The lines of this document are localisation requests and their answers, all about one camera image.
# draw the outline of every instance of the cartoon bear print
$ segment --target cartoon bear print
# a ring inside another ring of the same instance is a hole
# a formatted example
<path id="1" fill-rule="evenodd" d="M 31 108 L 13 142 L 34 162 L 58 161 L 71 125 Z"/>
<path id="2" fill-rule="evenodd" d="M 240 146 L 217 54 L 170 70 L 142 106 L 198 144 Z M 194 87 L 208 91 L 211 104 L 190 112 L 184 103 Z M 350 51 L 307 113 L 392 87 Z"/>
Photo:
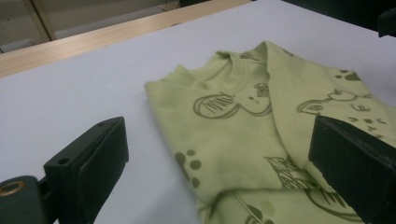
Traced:
<path id="1" fill-rule="evenodd" d="M 340 86 L 363 90 L 361 79 L 352 71 L 340 70 L 333 76 Z M 380 110 L 381 106 L 372 99 L 371 94 L 358 95 L 338 89 L 324 99 L 308 100 L 297 106 L 298 113 L 340 119 L 378 138 L 383 133 L 392 132 L 386 118 L 379 117 L 383 114 Z"/>
<path id="2" fill-rule="evenodd" d="M 313 182 L 309 174 L 298 168 L 290 157 L 264 157 L 274 168 L 283 189 L 303 189 L 308 200 L 317 208 L 352 222 L 361 219 L 337 193 L 327 192 Z"/>
<path id="3" fill-rule="evenodd" d="M 266 83 L 261 82 L 236 94 L 212 94 L 197 99 L 193 106 L 196 115 L 206 119 L 227 119 L 240 109 L 255 117 L 269 114 L 271 101 Z"/>

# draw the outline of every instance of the white table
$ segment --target white table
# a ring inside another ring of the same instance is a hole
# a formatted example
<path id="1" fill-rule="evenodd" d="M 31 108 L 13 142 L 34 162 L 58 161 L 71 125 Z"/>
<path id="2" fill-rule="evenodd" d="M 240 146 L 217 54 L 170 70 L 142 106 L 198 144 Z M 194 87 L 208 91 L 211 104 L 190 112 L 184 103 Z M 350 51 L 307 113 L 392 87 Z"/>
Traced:
<path id="1" fill-rule="evenodd" d="M 42 165 L 93 124 L 124 116 L 131 159 L 95 223 L 199 223 L 144 84 L 178 63 L 269 40 L 317 63 L 357 71 L 396 105 L 396 39 L 281 2 L 259 0 L 0 78 L 0 181 L 44 176 Z"/>

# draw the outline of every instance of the fabric fold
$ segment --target fabric fold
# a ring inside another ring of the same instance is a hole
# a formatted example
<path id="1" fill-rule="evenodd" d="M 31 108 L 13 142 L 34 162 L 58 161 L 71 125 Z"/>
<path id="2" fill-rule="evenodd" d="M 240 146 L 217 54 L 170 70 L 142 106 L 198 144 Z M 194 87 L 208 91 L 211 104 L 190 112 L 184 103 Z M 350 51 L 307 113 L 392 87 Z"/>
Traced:
<path id="1" fill-rule="evenodd" d="M 396 146 L 394 112 L 356 73 L 270 42 L 219 51 L 196 70 L 179 66 L 146 91 L 203 223 L 360 222 L 308 160 L 317 115 Z"/>

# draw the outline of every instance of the black plastic part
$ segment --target black plastic part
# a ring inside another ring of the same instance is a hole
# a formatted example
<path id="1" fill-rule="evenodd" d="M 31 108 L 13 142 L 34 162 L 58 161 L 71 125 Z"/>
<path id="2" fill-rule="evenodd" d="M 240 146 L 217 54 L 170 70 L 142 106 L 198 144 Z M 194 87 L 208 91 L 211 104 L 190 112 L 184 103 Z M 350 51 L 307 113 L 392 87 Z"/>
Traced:
<path id="1" fill-rule="evenodd" d="M 61 224 L 93 223 L 129 160 L 123 118 L 90 128 L 44 169 Z"/>
<path id="2" fill-rule="evenodd" d="M 56 201 L 57 199 L 54 196 L 50 186 L 48 185 L 47 178 L 42 178 L 38 185 L 41 189 L 41 196 L 44 200 L 44 206 L 46 208 L 46 216 L 48 223 L 54 223 L 59 216 L 59 205 Z"/>
<path id="3" fill-rule="evenodd" d="M 309 160 L 365 223 L 396 223 L 396 148 L 341 120 L 317 117 Z"/>
<path id="4" fill-rule="evenodd" d="M 35 177 L 25 175 L 0 183 L 0 223 L 49 223 L 45 211 Z"/>
<path id="5" fill-rule="evenodd" d="M 209 0 L 180 0 L 180 7 L 189 7 L 195 4 L 199 4 L 199 3 L 203 3 L 203 2 L 207 2 Z"/>
<path id="6" fill-rule="evenodd" d="M 378 16 L 379 37 L 393 34 L 396 34 L 396 7 Z"/>

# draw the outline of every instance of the green garment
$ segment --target green garment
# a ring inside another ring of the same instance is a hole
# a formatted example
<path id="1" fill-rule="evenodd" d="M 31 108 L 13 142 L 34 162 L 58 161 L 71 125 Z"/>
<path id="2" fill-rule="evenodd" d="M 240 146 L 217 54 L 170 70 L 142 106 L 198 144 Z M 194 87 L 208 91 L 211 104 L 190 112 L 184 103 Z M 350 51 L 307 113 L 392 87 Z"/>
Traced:
<path id="1" fill-rule="evenodd" d="M 308 161 L 316 115 L 396 146 L 390 110 L 354 72 L 270 42 L 179 66 L 146 90 L 205 224 L 361 222 Z"/>

